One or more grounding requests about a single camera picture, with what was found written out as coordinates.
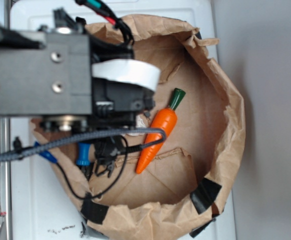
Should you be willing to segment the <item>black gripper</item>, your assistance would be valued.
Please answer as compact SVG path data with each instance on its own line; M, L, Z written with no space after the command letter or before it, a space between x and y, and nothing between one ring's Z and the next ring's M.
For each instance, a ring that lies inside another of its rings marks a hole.
M115 59L136 60L130 46L93 43L90 51L91 64ZM155 92L136 84L92 76L91 93L91 130L135 129L137 115L155 106Z

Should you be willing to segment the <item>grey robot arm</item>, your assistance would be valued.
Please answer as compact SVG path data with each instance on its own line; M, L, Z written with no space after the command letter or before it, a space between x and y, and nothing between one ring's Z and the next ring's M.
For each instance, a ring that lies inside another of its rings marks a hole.
M160 71L134 59L132 30L111 10L97 13L120 31L121 43L88 33L62 8L53 13L54 28L17 31L0 24L0 117L39 117L43 130L72 136L30 147L16 139L11 151L0 153L0 162L48 158L52 148L89 142L96 146L97 164L111 174L118 155L148 147L121 139L150 132L136 127L136 116L154 107Z

